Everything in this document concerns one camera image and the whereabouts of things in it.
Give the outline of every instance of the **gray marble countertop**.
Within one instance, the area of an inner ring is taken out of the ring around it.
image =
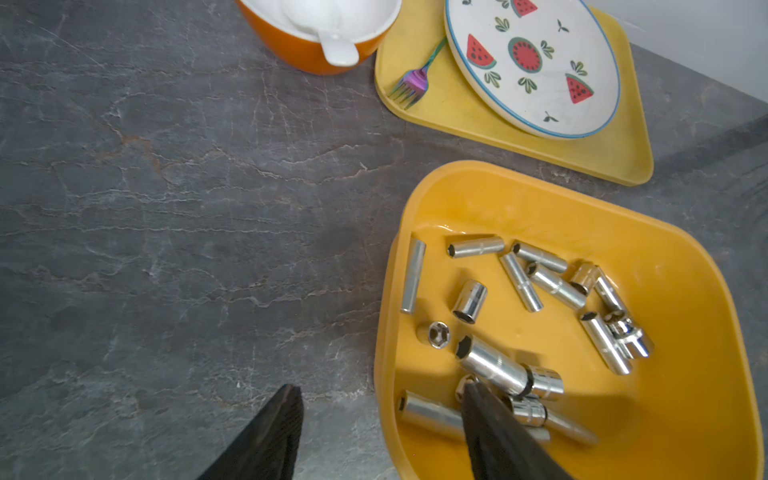
[[[293,70],[231,0],[3,2],[0,476],[195,478],[293,382],[296,478],[396,478],[372,384],[389,245],[466,158],[692,233],[765,425],[768,104],[632,52],[656,172],[629,188],[407,124],[370,60]]]

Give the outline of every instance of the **white plate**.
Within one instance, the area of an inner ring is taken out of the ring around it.
[[[445,0],[445,31],[472,88],[522,130],[587,137],[616,113],[616,59],[581,0]]]

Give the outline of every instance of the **iridescent fork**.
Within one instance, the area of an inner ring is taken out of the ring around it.
[[[411,108],[417,101],[421,100],[429,89],[429,81],[427,81],[427,71],[429,66],[440,53],[445,43],[448,41],[446,37],[440,41],[440,45],[435,48],[432,56],[424,64],[423,67],[418,70],[409,70],[400,78],[395,88],[389,93],[389,98],[394,102],[399,103],[404,110]]]

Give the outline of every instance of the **yellow plastic tray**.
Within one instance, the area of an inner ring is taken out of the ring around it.
[[[427,249],[408,316],[399,305],[412,233]],[[610,373],[566,306],[540,293],[544,309],[525,310],[496,255],[450,258],[447,244],[460,233],[496,233],[571,264],[598,263],[656,351],[633,361],[629,376]],[[474,326],[450,312],[467,276],[488,287]],[[448,324],[451,345],[435,350],[416,339],[427,319]],[[464,443],[395,414],[404,389],[458,408],[455,344],[470,332],[562,375],[565,397],[551,407],[601,438],[588,448],[552,433],[546,449],[575,478],[762,478],[763,437],[733,300],[712,258],[682,230],[481,162],[447,164],[422,180],[389,255],[374,368],[384,438],[403,480],[472,478]]]
[[[376,90],[403,120],[494,145],[622,185],[650,180],[654,156],[637,87],[629,41],[609,15],[592,9],[614,49],[621,73],[621,99],[614,120],[600,133],[578,140],[548,140],[527,134],[499,117],[472,90],[442,51],[429,69],[429,92],[402,110],[387,98],[400,77],[419,68],[445,36],[443,0],[403,0],[402,10],[376,54]]]

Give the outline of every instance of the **metal socket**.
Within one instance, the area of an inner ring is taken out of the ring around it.
[[[419,340],[436,349],[443,349],[451,341],[451,330],[443,322],[424,322],[416,329]]]
[[[600,440],[590,429],[565,418],[552,409],[548,409],[534,397],[509,399],[512,415],[518,422],[530,426],[546,426],[576,442],[585,445],[597,445]]]
[[[573,310],[581,310],[587,304],[587,297],[584,294],[541,263],[528,265],[528,277],[530,277],[531,282]]]
[[[654,352],[654,341],[623,310],[607,314],[605,324],[628,358],[646,359]]]
[[[464,440],[462,414],[441,403],[406,390],[400,397],[397,413],[403,422],[418,425],[455,440]]]
[[[509,395],[531,391],[528,370],[475,336],[465,336],[456,348],[464,369],[492,383]]]
[[[485,285],[474,280],[467,280],[458,295],[458,299],[456,299],[456,304],[453,306],[453,314],[461,321],[472,325],[477,321],[487,295],[488,289],[485,288]]]
[[[552,437],[549,435],[549,430],[545,428],[523,425],[523,429],[525,429],[536,442],[549,443],[549,441],[552,440]]]
[[[629,311],[627,309],[627,306],[621,300],[621,297],[616,291],[614,284],[608,279],[608,277],[605,275],[605,272],[603,272],[602,269],[600,269],[600,275],[595,281],[594,289],[597,290],[598,295],[600,296],[600,298],[603,299],[603,303],[605,303],[605,306],[607,306],[610,311],[614,311],[614,310],[623,310],[624,312]]]
[[[594,348],[598,350],[603,357],[605,365],[616,375],[628,375],[632,372],[632,365],[624,358],[617,341],[611,334],[607,325],[597,312],[586,312],[580,318],[581,326],[584,327],[589,338],[592,340]]]
[[[464,375],[461,380],[458,381],[458,385],[456,386],[455,396],[456,401],[461,403],[464,400],[464,387],[467,386],[470,383],[479,382],[477,376],[472,375],[471,373],[469,375]]]
[[[523,365],[528,370],[531,394],[543,400],[555,401],[565,394],[563,379],[554,370]]]
[[[525,275],[523,267],[520,266],[515,253],[507,253],[506,255],[499,257],[499,260],[502,262],[502,266],[507,272],[507,276],[512,281],[512,285],[515,286],[515,290],[517,290],[520,300],[522,300],[523,305],[525,305],[525,309],[528,312],[535,313],[544,308],[541,299],[538,298],[536,290],[534,290],[533,285],[531,285],[531,281],[528,276]]]
[[[527,262],[536,262],[546,266],[548,269],[557,273],[564,273],[568,270],[568,262],[561,259],[554,253],[536,248],[533,245],[522,243],[515,240],[512,244],[512,252]]]
[[[509,408],[512,409],[512,415],[522,425],[541,427],[547,422],[547,408],[538,399],[508,397],[507,400]]]
[[[589,296],[592,288],[602,275],[600,267],[592,262],[584,262],[571,277],[571,286],[584,296]]]
[[[408,266],[406,267],[406,282],[402,288],[402,305],[400,311],[413,315],[416,306],[416,294],[419,291],[419,280],[422,277],[426,243],[411,237],[408,249]]]
[[[451,258],[464,258],[485,255],[486,253],[498,253],[504,251],[504,246],[504,240],[501,237],[463,240],[451,243],[448,246],[448,255]]]

